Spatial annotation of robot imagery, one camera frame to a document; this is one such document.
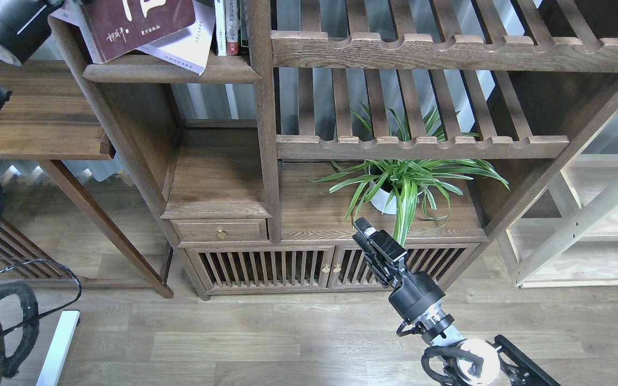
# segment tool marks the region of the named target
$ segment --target red book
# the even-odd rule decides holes
[[[95,63],[108,62],[194,23],[192,0],[99,0],[79,8]]]

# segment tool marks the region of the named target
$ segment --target drawer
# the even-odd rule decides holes
[[[171,220],[181,242],[267,240],[264,218]]]

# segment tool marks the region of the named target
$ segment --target black wire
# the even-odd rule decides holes
[[[71,271],[71,269],[68,268],[67,266],[64,266],[63,264],[61,264],[61,263],[59,263],[57,261],[52,261],[52,259],[34,259],[33,261],[13,264],[13,265],[7,266],[4,269],[0,269],[0,273],[8,272],[8,271],[11,271],[12,269],[18,268],[20,266],[24,266],[24,265],[28,265],[28,264],[32,264],[32,263],[36,263],[36,262],[52,263],[52,264],[58,266],[58,268],[61,268],[62,271],[66,272],[68,274],[68,276],[73,278],[73,281],[75,281],[76,286],[78,286],[78,295],[76,295],[75,299],[69,301],[68,303],[66,303],[63,306],[56,307],[56,308],[54,308],[52,310],[49,310],[49,311],[47,311],[45,313],[37,314],[34,317],[27,318],[26,320],[23,320],[22,322],[18,323],[17,325],[14,325],[13,327],[9,327],[6,330],[3,330],[2,332],[0,332],[0,339],[3,339],[3,337],[5,337],[6,335],[9,335],[11,332],[13,332],[14,330],[17,330],[20,327],[23,327],[24,325],[30,325],[30,323],[32,323],[32,322],[36,322],[36,321],[40,320],[41,318],[47,317],[47,315],[50,315],[52,313],[55,313],[58,310],[61,310],[62,308],[66,308],[67,306],[72,305],[73,303],[78,301],[78,299],[80,298],[80,295],[83,293],[83,286],[81,285],[80,279],[78,279],[78,276],[76,276],[76,274],[73,273],[73,271]]]

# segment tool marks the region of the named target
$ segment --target white book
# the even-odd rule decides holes
[[[216,53],[219,56],[226,56],[225,3],[226,0],[214,0],[214,7],[216,8]]]
[[[197,19],[191,26],[138,49],[201,75],[207,67],[216,17],[211,7],[199,2],[194,2],[194,14]]]

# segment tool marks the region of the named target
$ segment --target book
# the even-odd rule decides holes
[[[226,0],[214,0],[216,10],[216,54],[226,56],[226,30],[225,30],[225,2]]]
[[[240,15],[238,15],[238,0],[226,0],[225,7],[226,54],[235,56],[240,52]]]
[[[216,13],[211,7],[194,2],[197,19],[191,26],[145,44],[138,49],[201,75],[209,59]]]
[[[195,20],[192,0],[100,0],[74,9],[92,61],[105,63]]]

